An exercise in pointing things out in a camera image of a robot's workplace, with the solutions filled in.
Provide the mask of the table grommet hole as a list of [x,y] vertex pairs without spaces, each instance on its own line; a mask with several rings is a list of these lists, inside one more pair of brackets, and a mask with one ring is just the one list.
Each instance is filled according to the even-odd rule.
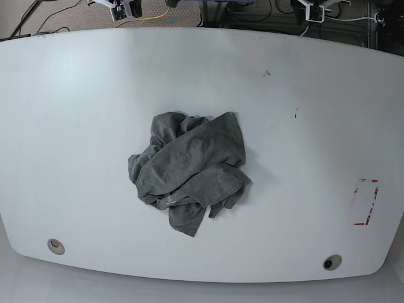
[[61,256],[65,253],[65,248],[63,244],[56,239],[49,239],[47,241],[47,246],[52,253],[58,256]]
[[336,270],[342,263],[342,257],[339,254],[334,254],[329,256],[323,262],[323,268],[326,271],[333,271]]

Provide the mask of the right table grommet hole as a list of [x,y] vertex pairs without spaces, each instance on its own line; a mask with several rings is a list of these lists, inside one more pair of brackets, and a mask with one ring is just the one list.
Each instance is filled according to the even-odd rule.
[[339,254],[334,254],[329,256],[323,262],[323,268],[326,271],[333,271],[336,270],[342,263],[342,257]]

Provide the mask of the red tape marking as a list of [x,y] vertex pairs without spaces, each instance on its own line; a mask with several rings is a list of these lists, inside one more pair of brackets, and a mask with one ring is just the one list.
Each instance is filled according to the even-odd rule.
[[359,179],[352,199],[350,219],[355,226],[369,224],[377,199],[379,181],[377,179]]

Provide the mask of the left table grommet hole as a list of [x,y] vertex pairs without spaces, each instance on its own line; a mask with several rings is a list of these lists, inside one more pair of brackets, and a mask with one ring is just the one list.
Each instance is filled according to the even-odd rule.
[[63,244],[56,239],[49,239],[47,241],[47,246],[52,253],[58,256],[61,256],[65,253],[65,248]]

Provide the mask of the grey t-shirt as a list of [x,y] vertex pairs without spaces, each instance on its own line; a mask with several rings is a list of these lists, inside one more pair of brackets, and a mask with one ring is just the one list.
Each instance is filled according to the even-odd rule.
[[149,146],[128,159],[129,180],[144,204],[168,210],[170,226],[194,237],[205,215],[232,209],[251,183],[240,170],[246,151],[237,117],[166,112],[150,132]]

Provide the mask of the aluminium frame post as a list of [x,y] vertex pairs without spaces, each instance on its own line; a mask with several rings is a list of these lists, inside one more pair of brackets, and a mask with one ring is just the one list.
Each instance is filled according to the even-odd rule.
[[224,14],[230,1],[200,1],[198,4],[202,27],[217,28],[224,23]]

